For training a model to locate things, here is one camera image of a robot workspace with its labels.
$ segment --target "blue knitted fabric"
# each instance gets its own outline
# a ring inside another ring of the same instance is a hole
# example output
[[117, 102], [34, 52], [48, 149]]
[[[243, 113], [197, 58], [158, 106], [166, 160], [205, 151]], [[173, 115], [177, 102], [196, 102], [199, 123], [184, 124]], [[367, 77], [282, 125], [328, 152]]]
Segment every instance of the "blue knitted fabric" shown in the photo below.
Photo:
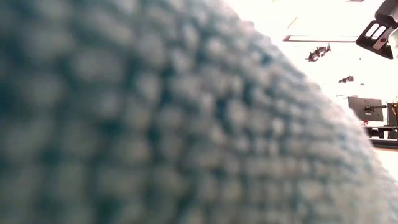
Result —
[[398, 223], [353, 113], [219, 0], [0, 1], [0, 153], [2, 224]]

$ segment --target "ceiling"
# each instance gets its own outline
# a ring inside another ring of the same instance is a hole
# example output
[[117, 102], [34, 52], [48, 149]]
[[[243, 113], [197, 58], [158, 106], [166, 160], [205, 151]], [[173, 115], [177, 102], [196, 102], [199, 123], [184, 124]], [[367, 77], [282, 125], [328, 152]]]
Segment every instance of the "ceiling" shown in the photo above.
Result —
[[374, 13], [382, 2], [383, 0], [317, 0], [311, 7], [302, 8], [298, 12], [289, 24], [286, 35], [304, 41], [355, 41], [374, 19]]
[[383, 0], [225, 0], [273, 40], [354, 42]]

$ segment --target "monitor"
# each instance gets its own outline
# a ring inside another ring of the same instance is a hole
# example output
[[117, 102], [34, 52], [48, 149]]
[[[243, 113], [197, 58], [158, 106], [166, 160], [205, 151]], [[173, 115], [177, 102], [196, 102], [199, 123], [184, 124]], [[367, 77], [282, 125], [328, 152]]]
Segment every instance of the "monitor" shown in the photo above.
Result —
[[[348, 97], [348, 106], [355, 112], [357, 117], [362, 121], [384, 121], [383, 109], [380, 99], [365, 99], [358, 97]], [[376, 106], [372, 110], [365, 108]]]

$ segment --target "metal bracket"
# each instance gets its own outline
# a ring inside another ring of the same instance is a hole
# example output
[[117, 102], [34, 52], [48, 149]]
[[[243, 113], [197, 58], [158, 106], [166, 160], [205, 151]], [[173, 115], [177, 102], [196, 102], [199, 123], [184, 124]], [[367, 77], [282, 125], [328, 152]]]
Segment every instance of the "metal bracket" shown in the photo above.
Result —
[[[393, 59], [391, 47], [388, 44], [388, 37], [395, 28], [396, 27], [373, 20], [358, 37], [356, 44], [380, 56]], [[384, 29], [384, 31], [381, 34], [377, 33], [381, 29]]]

